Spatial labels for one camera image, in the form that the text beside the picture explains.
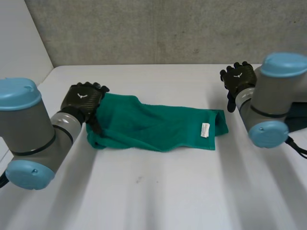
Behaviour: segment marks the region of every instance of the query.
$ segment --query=white logo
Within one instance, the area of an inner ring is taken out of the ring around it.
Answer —
[[[235,78],[240,78],[241,75],[242,75],[242,73],[240,73],[238,76],[235,76],[235,75],[234,75],[234,77],[235,77]]]
[[[82,96],[82,95],[80,95],[80,94],[78,94],[78,96],[82,99],[83,97],[87,97],[87,95],[84,95],[84,96]]]

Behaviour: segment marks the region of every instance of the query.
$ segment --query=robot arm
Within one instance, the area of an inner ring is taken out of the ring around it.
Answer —
[[[0,80],[0,136],[14,155],[0,187],[11,181],[43,189],[54,178],[83,122],[101,134],[95,111],[109,89],[94,83],[71,86],[61,110],[50,119],[41,94],[29,79]]]
[[[289,128],[293,130],[287,125],[289,115],[307,111],[306,72],[307,57],[292,53],[267,56],[257,74],[247,62],[220,72],[229,90],[227,109],[238,108],[256,146],[273,148],[285,142]]]

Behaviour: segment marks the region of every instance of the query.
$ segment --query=gray concrete wall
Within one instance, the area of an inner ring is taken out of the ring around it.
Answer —
[[[307,0],[25,0],[54,66],[307,54]]]

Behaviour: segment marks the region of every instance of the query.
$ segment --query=wall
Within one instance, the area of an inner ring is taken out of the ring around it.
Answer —
[[[306,0],[26,0],[55,66],[307,54]]]
[[[53,69],[23,0],[0,0],[0,79],[41,83]]]

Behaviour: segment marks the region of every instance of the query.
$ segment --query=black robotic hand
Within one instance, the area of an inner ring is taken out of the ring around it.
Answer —
[[[255,87],[257,77],[253,67],[246,61],[242,65],[236,62],[234,68],[227,66],[226,70],[227,72],[224,69],[221,70],[220,75],[221,81],[228,90],[227,110],[232,113],[236,109],[236,96],[246,88]]]
[[[106,92],[109,92],[109,89],[106,86],[101,87],[96,82],[72,85],[62,102],[60,112],[72,114],[81,124],[88,123],[95,133],[101,135],[96,110]]]

